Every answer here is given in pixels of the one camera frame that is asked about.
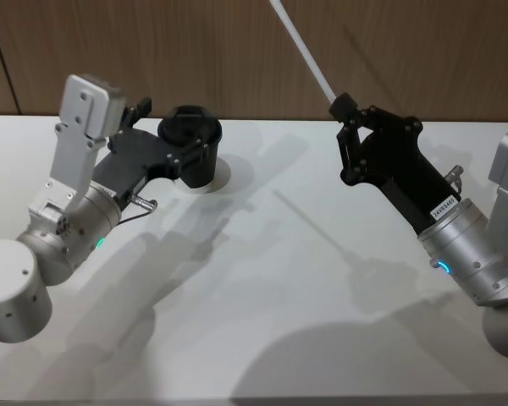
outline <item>white stick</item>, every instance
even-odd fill
[[[331,89],[331,86],[329,85],[328,81],[323,76],[322,71],[316,64],[316,61],[312,57],[310,51],[306,47],[305,42],[303,42],[303,40],[301,39],[299,32],[297,32],[297,30],[295,29],[294,23],[291,22],[291,19],[288,16],[288,13],[286,13],[284,6],[280,2],[280,0],[269,0],[269,2],[271,3],[271,6],[273,6],[275,13],[279,16],[280,21],[282,21],[282,24],[284,24],[284,27],[286,27],[288,33],[291,36],[291,39],[295,43],[295,46],[303,56],[306,65],[311,70],[312,75],[314,76],[314,79],[316,79],[318,85],[320,86],[320,88],[322,88],[323,93],[328,98],[329,104],[332,104],[333,101],[335,100],[335,94]]]

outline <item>cable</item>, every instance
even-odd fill
[[[150,211],[147,211],[146,213],[138,214],[137,216],[133,216],[133,217],[127,218],[125,220],[122,220],[117,224],[117,226],[124,224],[125,222],[131,222],[132,220],[137,220],[138,218],[142,218],[144,216],[148,216],[149,214],[153,213],[154,210],[156,210],[156,208],[158,207],[158,202],[156,200],[151,200],[151,203],[155,206],[153,210],[150,210]]]
[[[323,76],[323,73],[318,67],[318,64],[312,57],[311,52],[306,47],[305,42],[303,42],[303,40],[301,39],[299,32],[297,32],[294,23],[292,23],[290,17],[288,16],[288,13],[286,13],[284,6],[280,2],[280,0],[269,0],[269,2],[271,3],[271,6],[273,6],[274,12],[279,16],[280,21],[282,21],[282,24],[290,34],[291,39],[294,41],[295,46],[297,47],[303,59],[305,60],[306,65],[311,70],[314,79],[316,79],[316,81],[318,82],[318,85],[322,89],[323,94],[325,94],[325,96],[328,98],[329,104],[333,104],[333,101],[335,100],[336,96],[333,90],[331,89],[331,86],[329,85],[328,81],[325,79],[325,76]]]

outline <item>white tabletop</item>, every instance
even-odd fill
[[[0,238],[28,223],[56,122],[0,117]],[[340,181],[338,124],[222,125],[229,182],[204,195],[149,183],[157,212],[49,288],[43,332],[0,343],[0,399],[508,392],[481,310],[377,189]],[[425,123],[419,144],[442,173],[461,164],[463,195],[489,214],[507,130]]]

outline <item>black cylindrical cup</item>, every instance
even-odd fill
[[[188,151],[186,153],[201,154],[198,163],[186,167],[180,174],[188,187],[201,188],[213,180],[222,126],[206,108],[174,108],[158,125],[158,136],[170,145]]]

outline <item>blue led light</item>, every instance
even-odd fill
[[[437,262],[437,263],[439,264],[439,266],[442,266],[442,267],[444,268],[444,270],[446,271],[446,273],[447,273],[448,275],[450,275],[450,267],[449,267],[449,266],[447,266],[447,265],[446,265],[444,262],[442,262],[442,261],[439,261],[439,262]]]

